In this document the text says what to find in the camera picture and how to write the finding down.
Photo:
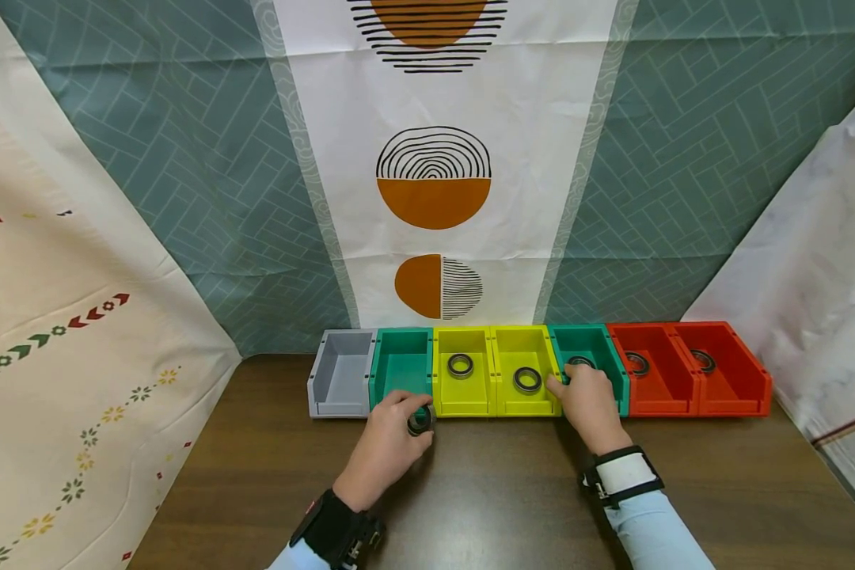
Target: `cream patterned cloth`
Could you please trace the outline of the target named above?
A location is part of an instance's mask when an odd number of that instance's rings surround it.
[[[0,569],[126,566],[239,360],[0,19]]]

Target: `black rubber seal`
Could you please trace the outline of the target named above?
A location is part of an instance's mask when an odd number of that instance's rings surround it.
[[[702,365],[700,367],[700,372],[704,374],[709,374],[716,370],[716,360],[709,355],[705,350],[697,350],[696,348],[690,349],[690,354],[693,355],[695,359]]]
[[[453,366],[459,362],[465,363],[465,370],[458,370],[456,366]],[[450,376],[453,378],[468,378],[471,376],[472,371],[475,370],[475,362],[472,362],[472,358],[468,354],[453,354],[450,356],[450,359],[446,361],[446,370],[450,372]]]
[[[434,424],[437,424],[437,412],[434,410],[433,404],[427,404],[420,409],[425,412],[423,420],[418,420],[417,412],[408,417],[408,433],[413,437],[434,430]]]
[[[585,356],[581,356],[581,355],[571,356],[570,360],[567,360],[567,364],[571,364],[573,366],[576,366],[577,364],[584,364],[590,368],[593,368],[593,370],[595,370],[595,365],[594,365],[593,361],[591,361],[588,358],[585,358]]]
[[[625,352],[624,355],[627,356],[627,360],[638,365],[638,368],[632,368],[630,372],[633,372],[638,377],[649,374],[649,361],[646,360],[645,356],[638,352],[630,352],[629,350]]]
[[[527,377],[531,379],[531,384],[523,382],[523,378]],[[542,375],[533,367],[517,368],[516,372],[513,373],[513,384],[516,384],[516,388],[527,394],[535,394],[542,387]]]

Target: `forearm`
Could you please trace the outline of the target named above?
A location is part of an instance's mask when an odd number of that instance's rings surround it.
[[[714,568],[661,491],[622,500],[606,515],[635,570]]]
[[[267,570],[329,570],[329,564],[316,556],[302,539],[295,546],[286,545]]]

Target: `white fabric banner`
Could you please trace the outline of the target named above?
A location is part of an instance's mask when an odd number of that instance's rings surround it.
[[[0,568],[123,568],[239,361],[0,19]]]
[[[855,490],[855,109],[795,170],[690,307],[728,320]]]
[[[531,323],[616,1],[275,0],[361,326]]]

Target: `person's right hand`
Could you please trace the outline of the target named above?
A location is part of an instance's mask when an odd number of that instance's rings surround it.
[[[409,416],[432,403],[427,394],[393,390],[374,406],[345,470],[332,485],[355,512],[366,511],[434,442],[434,432],[409,435]]]
[[[547,388],[560,400],[564,415],[579,432],[579,437],[595,455],[608,454],[633,445],[621,427],[618,404],[614,403],[611,382],[601,370],[579,364],[565,367],[570,384],[548,374]]]

